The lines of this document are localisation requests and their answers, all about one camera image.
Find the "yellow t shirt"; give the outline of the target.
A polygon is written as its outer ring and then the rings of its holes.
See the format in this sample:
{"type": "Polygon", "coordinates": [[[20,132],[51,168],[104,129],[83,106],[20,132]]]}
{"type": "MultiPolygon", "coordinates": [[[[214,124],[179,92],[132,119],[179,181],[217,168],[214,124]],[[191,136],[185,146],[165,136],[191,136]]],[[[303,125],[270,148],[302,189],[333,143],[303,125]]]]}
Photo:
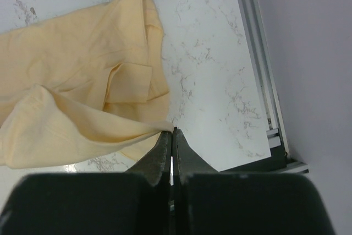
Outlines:
{"type": "Polygon", "coordinates": [[[153,0],[112,0],[1,35],[1,164],[139,160],[167,121],[153,0]]]}

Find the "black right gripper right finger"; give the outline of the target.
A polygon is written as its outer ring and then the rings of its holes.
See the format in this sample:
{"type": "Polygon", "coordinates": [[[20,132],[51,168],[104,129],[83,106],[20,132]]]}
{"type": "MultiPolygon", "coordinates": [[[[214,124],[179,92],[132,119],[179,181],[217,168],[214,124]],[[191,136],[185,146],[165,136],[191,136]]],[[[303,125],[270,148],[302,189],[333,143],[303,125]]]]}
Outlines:
{"type": "Polygon", "coordinates": [[[334,234],[314,184],[297,173],[217,172],[172,136],[176,234],[334,234]]]}

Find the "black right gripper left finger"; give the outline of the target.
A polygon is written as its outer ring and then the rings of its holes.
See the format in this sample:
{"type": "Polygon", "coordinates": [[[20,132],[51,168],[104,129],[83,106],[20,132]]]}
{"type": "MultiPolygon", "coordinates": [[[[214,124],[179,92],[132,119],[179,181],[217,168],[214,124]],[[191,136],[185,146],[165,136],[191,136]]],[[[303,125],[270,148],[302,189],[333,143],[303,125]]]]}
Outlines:
{"type": "Polygon", "coordinates": [[[172,134],[123,173],[23,177],[1,212],[1,234],[168,234],[172,134]]]}

